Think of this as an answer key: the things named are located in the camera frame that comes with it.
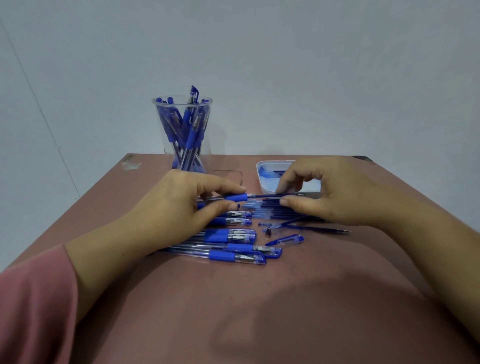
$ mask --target right hand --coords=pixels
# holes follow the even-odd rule
[[[374,226],[390,209],[392,192],[353,167],[346,157],[313,157],[293,162],[276,193],[299,191],[303,182],[322,181],[321,197],[285,196],[280,204],[302,214],[344,225]]]

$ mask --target hand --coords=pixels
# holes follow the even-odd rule
[[[237,203],[220,200],[197,211],[197,197],[242,194],[242,187],[225,178],[171,170],[122,219],[152,252],[178,244],[202,230],[218,215],[237,209]]]
[[[322,181],[321,198],[285,196],[297,212],[344,225],[375,225],[389,209],[391,191],[361,174],[346,157],[314,157],[293,162],[278,183],[277,193],[299,191],[303,182]]]

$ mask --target plastic container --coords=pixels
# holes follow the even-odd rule
[[[257,176],[263,194],[275,193],[278,181],[280,181],[280,176],[264,177],[262,174],[265,173],[262,171],[273,173],[273,171],[287,170],[293,162],[293,160],[262,160],[257,163]],[[303,183],[303,188],[300,192],[316,194],[320,192],[320,188],[321,183],[319,180],[311,180]]]
[[[163,150],[172,169],[183,166],[183,170],[208,173],[212,151],[206,126],[213,100],[202,97],[198,104],[189,104],[189,97],[165,95],[152,99],[160,124]],[[198,123],[198,130],[195,130],[195,123]]]

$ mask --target table surface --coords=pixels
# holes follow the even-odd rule
[[[297,158],[212,156],[210,166],[259,193],[258,161]],[[379,165],[348,158],[372,179],[433,204]],[[14,264],[124,215],[167,171],[164,155],[127,155]],[[302,231],[303,244],[266,266],[148,256],[78,325],[72,363],[480,362],[477,345],[409,257],[379,230],[350,230]]]

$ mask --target forearm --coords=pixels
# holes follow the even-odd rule
[[[65,245],[77,276],[77,322],[116,277],[151,253],[133,231],[117,220]]]
[[[392,194],[383,230],[410,256],[450,311],[480,341],[480,234],[452,215]]]

